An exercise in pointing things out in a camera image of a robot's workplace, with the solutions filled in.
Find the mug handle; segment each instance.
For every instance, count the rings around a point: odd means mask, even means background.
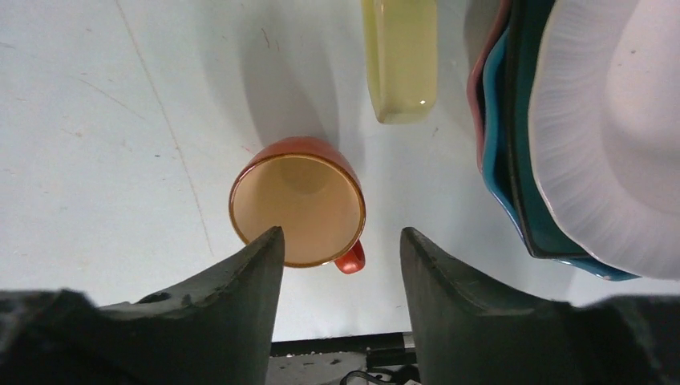
[[[336,259],[335,265],[345,274],[354,274],[363,269],[363,266],[366,265],[366,256],[363,254],[361,241],[357,241],[350,251]]]

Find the black cable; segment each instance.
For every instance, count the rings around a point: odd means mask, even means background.
[[[368,374],[379,373],[380,375],[389,375],[390,380],[392,380],[392,376],[395,375],[395,371],[391,371],[384,367],[372,367],[371,369],[366,369],[366,373]]]
[[[374,376],[369,375],[365,371],[351,371],[347,373],[345,377],[340,380],[340,385],[348,385],[350,379],[365,379],[369,383],[377,383],[378,385],[395,385],[395,383],[388,383],[387,381],[382,381],[381,379],[376,379]]]

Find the yellow container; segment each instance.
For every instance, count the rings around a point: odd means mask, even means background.
[[[376,119],[424,119],[437,99],[437,1],[362,0],[362,12]]]

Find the white plate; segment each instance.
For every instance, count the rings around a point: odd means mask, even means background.
[[[529,108],[557,225],[630,273],[680,278],[680,2],[559,0]]]

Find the pink plate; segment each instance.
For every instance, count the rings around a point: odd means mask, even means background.
[[[472,66],[470,76],[467,78],[467,102],[470,104],[472,122],[475,125],[475,137],[477,139],[477,168],[482,171],[482,155],[484,154],[484,90],[482,89],[482,70],[487,61],[489,51],[498,41],[508,21],[508,13],[512,0],[500,0],[496,18],[488,33],[484,48]]]

